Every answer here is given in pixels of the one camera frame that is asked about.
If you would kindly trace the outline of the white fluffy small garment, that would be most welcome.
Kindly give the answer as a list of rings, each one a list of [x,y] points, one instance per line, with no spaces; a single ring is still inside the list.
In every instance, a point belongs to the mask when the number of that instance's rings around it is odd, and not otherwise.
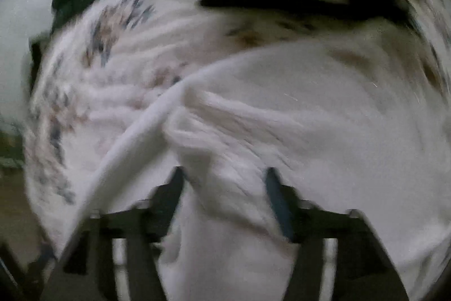
[[[375,229],[407,295],[450,259],[450,103],[418,50],[317,40],[238,53],[171,87],[116,142],[81,201],[128,208],[174,166],[187,187],[158,261],[170,300],[280,300],[296,246],[267,168],[299,195]]]

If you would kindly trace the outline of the floral white bed sheet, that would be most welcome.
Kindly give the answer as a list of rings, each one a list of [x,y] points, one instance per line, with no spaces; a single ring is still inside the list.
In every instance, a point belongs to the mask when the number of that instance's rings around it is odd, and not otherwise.
[[[55,30],[31,94],[25,177],[44,236],[62,248],[104,156],[176,82],[237,52],[343,27],[200,0],[95,0]]]

